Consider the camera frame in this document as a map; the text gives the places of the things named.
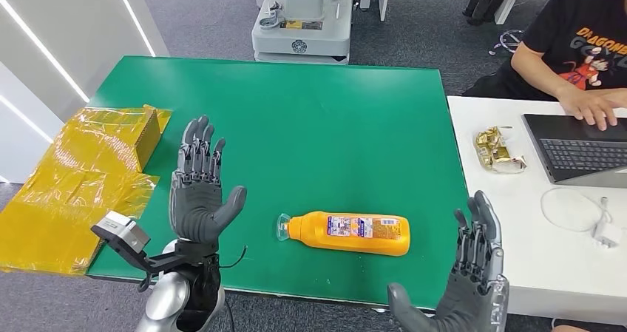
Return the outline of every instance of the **gray robotic hand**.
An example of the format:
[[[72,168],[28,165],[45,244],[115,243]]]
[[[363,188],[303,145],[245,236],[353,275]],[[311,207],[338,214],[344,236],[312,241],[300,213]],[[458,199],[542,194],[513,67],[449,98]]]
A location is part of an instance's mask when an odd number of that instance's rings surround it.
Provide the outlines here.
[[[507,317],[509,281],[503,276],[501,224],[486,195],[468,199],[471,226],[460,210],[457,255],[447,288],[429,318],[414,308],[405,289],[389,284],[390,309],[407,332],[503,332]]]
[[[202,244],[217,244],[220,233],[242,211],[246,189],[236,186],[222,202],[220,167],[225,145],[219,139],[213,152],[214,127],[203,115],[187,124],[172,172],[170,225],[176,235]]]

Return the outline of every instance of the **power adapter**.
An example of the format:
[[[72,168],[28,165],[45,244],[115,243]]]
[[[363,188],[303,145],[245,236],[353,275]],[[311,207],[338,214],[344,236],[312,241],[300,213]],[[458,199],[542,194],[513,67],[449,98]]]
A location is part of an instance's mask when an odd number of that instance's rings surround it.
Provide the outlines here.
[[[592,237],[605,247],[613,248],[620,244],[623,229],[603,218],[594,228]]]

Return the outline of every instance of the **black t-shirt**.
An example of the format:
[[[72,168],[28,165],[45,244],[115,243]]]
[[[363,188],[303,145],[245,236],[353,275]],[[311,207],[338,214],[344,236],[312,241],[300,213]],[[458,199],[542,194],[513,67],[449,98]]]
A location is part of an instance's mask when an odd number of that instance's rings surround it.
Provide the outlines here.
[[[523,41],[580,89],[627,87],[625,0],[551,0]],[[525,82],[509,61],[497,74],[513,98],[555,100]]]

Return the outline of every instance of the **cartoon print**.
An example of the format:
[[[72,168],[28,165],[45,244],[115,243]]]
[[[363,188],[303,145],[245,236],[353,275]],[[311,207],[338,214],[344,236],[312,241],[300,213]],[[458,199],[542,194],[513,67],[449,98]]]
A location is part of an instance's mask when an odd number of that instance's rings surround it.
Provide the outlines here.
[[[586,90],[586,81],[593,87],[600,86],[599,74],[609,68],[607,60],[595,59],[602,50],[601,47],[592,49],[590,51],[591,55],[586,56],[583,64],[579,67],[576,67],[577,64],[573,61],[565,62],[566,64],[572,64],[572,70],[571,72],[561,73],[560,76],[581,90]]]

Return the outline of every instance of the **human hand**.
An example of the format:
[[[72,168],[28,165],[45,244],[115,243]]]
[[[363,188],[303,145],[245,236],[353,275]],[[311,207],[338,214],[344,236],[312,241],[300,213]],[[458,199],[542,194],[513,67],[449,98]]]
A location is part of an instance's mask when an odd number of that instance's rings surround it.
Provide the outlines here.
[[[588,125],[596,124],[601,131],[607,129],[608,123],[612,126],[618,124],[611,101],[598,93],[568,87],[558,91],[555,97],[567,113],[578,120],[585,120]]]
[[[627,108],[627,88],[608,89],[601,97],[608,101],[612,108]]]
[[[483,192],[469,198],[468,207],[472,227],[455,211],[457,255],[434,317],[414,308],[402,285],[387,286],[390,310],[407,332],[505,331],[509,281],[502,275],[501,224]]]
[[[217,243],[217,238],[242,211],[246,188],[236,186],[222,202],[220,167],[225,145],[219,139],[211,153],[214,127],[203,115],[192,119],[183,132],[177,168],[170,186],[170,226],[179,238],[196,243]]]

